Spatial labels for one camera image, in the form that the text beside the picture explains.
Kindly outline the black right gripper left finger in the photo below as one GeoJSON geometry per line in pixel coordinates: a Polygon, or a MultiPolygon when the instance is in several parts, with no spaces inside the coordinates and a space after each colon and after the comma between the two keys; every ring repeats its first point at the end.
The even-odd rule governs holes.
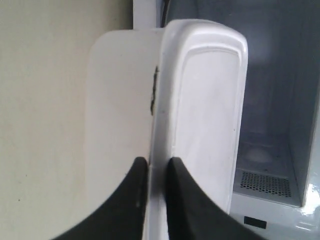
{"type": "Polygon", "coordinates": [[[148,163],[137,157],[110,197],[57,240],[141,240],[148,195],[148,163]]]}

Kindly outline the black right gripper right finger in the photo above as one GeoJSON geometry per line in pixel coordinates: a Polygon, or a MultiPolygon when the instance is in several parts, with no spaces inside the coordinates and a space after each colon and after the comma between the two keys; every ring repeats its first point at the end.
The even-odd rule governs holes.
{"type": "Polygon", "coordinates": [[[258,235],[220,209],[194,181],[183,161],[173,157],[165,175],[170,240],[256,240],[258,235]]]}

